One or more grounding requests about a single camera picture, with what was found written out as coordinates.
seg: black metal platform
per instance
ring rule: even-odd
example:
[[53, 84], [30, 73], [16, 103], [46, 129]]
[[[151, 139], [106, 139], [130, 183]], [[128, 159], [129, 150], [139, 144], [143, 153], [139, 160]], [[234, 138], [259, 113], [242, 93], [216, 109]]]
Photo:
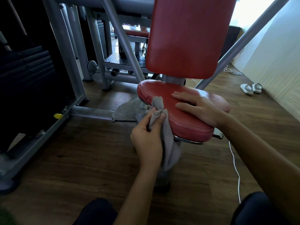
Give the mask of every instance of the black metal platform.
[[[146, 68], [146, 58], [142, 56], [136, 57], [137, 61], [143, 71], [143, 73], [150, 73], [153, 74], [153, 72], [150, 72]], [[104, 67], [106, 68], [113, 68], [113, 69], [122, 69], [122, 70], [128, 70], [133, 71], [133, 68], [130, 66], [127, 59], [122, 59], [121, 56], [118, 53], [112, 53], [108, 58], [104, 60]]]

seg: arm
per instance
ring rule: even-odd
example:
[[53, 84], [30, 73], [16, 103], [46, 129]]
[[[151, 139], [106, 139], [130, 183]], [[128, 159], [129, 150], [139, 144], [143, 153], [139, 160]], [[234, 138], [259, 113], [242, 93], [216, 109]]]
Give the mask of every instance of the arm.
[[137, 151], [141, 166], [140, 171], [126, 197], [124, 204], [114, 222], [114, 225], [146, 224], [163, 148], [160, 139], [160, 129], [166, 117], [161, 114], [152, 127], [147, 131], [147, 125], [154, 110], [147, 114], [132, 130], [131, 140]]
[[221, 130], [234, 146], [257, 183], [272, 203], [294, 224], [300, 222], [300, 169], [209, 100], [175, 92], [180, 110], [192, 113], [208, 125]]

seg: person's left hand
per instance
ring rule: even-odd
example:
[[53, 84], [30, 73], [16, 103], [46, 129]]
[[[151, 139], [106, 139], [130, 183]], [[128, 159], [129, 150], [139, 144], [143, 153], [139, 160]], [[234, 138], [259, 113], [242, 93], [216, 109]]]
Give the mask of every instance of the person's left hand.
[[141, 121], [133, 128], [130, 138], [137, 151], [141, 163], [141, 169], [150, 169], [158, 172], [163, 157], [163, 147], [160, 139], [160, 129], [166, 114], [162, 113], [152, 126], [151, 132], [147, 131], [153, 108]]

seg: hand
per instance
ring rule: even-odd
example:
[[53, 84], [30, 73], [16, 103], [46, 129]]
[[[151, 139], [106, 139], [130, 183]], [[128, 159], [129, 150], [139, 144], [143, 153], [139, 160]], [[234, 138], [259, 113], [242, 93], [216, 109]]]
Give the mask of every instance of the hand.
[[179, 102], [175, 106], [182, 111], [195, 115], [201, 121], [212, 127], [220, 128], [226, 123], [228, 114], [215, 106], [207, 98], [177, 91], [172, 94], [172, 97], [195, 104], [196, 106], [192, 106], [185, 102]]
[[141, 163], [141, 169], [150, 169], [158, 172], [163, 157], [163, 147], [160, 139], [160, 129], [166, 114], [162, 113], [152, 126], [151, 132], [147, 131], [153, 108], [141, 121], [133, 128], [130, 138], [137, 151]]

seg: finger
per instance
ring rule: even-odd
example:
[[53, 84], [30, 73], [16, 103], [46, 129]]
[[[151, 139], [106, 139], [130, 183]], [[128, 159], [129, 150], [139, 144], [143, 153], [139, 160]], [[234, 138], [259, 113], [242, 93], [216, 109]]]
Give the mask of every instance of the finger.
[[178, 108], [179, 110], [191, 113], [195, 116], [197, 116], [199, 114], [199, 112], [201, 111], [200, 107], [192, 106], [192, 105], [187, 104], [185, 102], [176, 103], [175, 107]]
[[161, 126], [163, 125], [163, 121], [165, 119], [166, 119], [166, 114], [161, 113], [159, 118], [156, 119], [156, 121], [154, 122], [151, 132], [155, 134], [160, 134]]
[[140, 121], [140, 123], [137, 125], [137, 128], [147, 129], [147, 125], [148, 125], [150, 118], [155, 110], [156, 110], [156, 108], [152, 108], [149, 111], [149, 113], [147, 113], [147, 115]]
[[177, 91], [175, 91], [172, 94], [172, 97], [175, 98], [175, 99], [190, 102], [192, 104], [196, 104], [199, 101], [199, 98], [200, 98], [200, 96], [197, 96], [197, 95], [188, 94], [186, 92], [180, 93], [180, 92], [177, 92]]

